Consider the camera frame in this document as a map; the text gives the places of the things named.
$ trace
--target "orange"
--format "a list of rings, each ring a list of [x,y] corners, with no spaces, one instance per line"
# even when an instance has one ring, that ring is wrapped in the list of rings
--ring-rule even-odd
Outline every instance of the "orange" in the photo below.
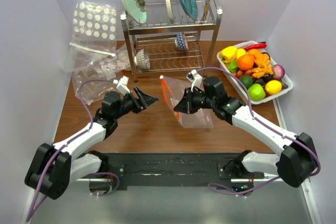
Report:
[[[238,59],[238,67],[240,70],[246,71],[253,68],[254,59],[251,55],[243,55]]]

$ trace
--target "blue patterned bowl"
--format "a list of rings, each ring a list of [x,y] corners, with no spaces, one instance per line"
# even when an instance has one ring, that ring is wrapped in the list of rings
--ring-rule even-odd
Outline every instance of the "blue patterned bowl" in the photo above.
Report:
[[[184,32],[180,32],[177,34],[175,39],[175,45],[180,48],[182,51],[188,51],[188,42],[185,37]]]

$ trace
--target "red chili pepper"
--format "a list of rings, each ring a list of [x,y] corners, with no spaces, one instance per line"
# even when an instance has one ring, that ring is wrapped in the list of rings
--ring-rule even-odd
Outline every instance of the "red chili pepper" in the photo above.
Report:
[[[255,44],[252,46],[248,46],[245,49],[245,51],[251,50],[251,49],[260,49],[260,48],[266,48],[267,44],[266,43],[259,43],[259,44]]]

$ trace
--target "clear plastic bag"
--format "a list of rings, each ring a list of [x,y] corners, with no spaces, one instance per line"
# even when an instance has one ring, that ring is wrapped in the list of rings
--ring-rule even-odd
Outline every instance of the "clear plastic bag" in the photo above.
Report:
[[[79,99],[79,87],[82,83],[89,80],[119,80],[122,77],[122,72],[103,71],[101,68],[90,68],[80,70],[72,74],[72,85],[75,91],[75,96]],[[116,85],[112,82],[93,81],[86,83],[81,89],[81,96],[85,104],[101,100],[108,91],[116,91]]]
[[[79,1],[72,21],[69,54],[60,64],[63,71],[88,69],[97,60],[116,55],[117,11],[114,7]]]
[[[211,118],[211,110],[199,109],[199,111],[194,114],[183,114],[173,111],[174,107],[183,97],[184,89],[191,86],[190,82],[173,79],[166,76],[160,76],[160,79],[165,101],[181,126],[184,128],[214,128],[214,124]]]

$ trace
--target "metal dish rack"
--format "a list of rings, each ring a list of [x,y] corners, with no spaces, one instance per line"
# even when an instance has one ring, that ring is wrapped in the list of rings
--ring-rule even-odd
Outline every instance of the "metal dish rack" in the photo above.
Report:
[[[196,21],[184,13],[179,0],[171,0],[174,14],[172,23],[168,19],[165,0],[145,1],[147,5],[145,24],[135,22],[125,10],[120,15],[134,82],[138,81],[138,76],[144,74],[185,71],[209,66],[222,20],[223,10],[219,0],[196,0],[198,9]],[[201,31],[205,30],[213,32],[204,64],[199,39]],[[189,46],[187,52],[180,51],[175,45],[176,34],[181,31],[186,33]],[[141,70],[135,66],[132,48],[136,52],[143,48],[149,52],[150,70]]]

